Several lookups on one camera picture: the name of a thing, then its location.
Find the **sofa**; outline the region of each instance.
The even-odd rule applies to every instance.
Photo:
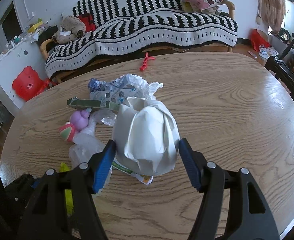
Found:
[[[57,45],[46,58],[45,72],[53,78],[62,71],[74,71],[94,60],[128,55],[146,48],[168,46],[188,49],[220,43],[228,51],[237,42],[234,5],[224,0],[229,15],[184,12],[181,0],[79,0],[62,16],[89,12],[96,30],[64,45]]]

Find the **brown curtain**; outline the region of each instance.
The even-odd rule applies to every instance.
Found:
[[[285,0],[262,0],[261,17],[278,34],[285,16]]]

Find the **wooden table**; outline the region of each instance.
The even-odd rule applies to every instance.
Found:
[[[5,185],[23,172],[42,176],[60,163],[70,164],[71,144],[58,133],[73,112],[67,99],[88,98],[90,78],[110,81],[126,73],[162,82],[155,96],[175,117],[181,137],[223,169],[247,167],[263,191],[282,232],[294,218],[294,102],[279,82],[250,57],[223,52],[156,56],[78,76],[28,101],[5,141],[0,175]],[[111,127],[98,125],[104,143]],[[187,239],[201,196],[191,186],[178,158],[173,171],[146,186],[114,170],[95,199],[110,239]],[[228,191],[218,234],[223,234]]]

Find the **white cabinet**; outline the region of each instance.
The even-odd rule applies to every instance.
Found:
[[[21,41],[0,59],[0,101],[13,116],[25,101],[16,95],[12,83],[27,66],[36,70],[41,79],[47,78],[45,60],[35,42]]]

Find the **red plastic stool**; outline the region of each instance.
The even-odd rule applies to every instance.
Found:
[[[12,87],[20,98],[28,101],[42,93],[49,83],[52,83],[54,86],[57,85],[55,82],[50,81],[49,78],[41,80],[38,73],[31,66],[27,66],[14,79]]]

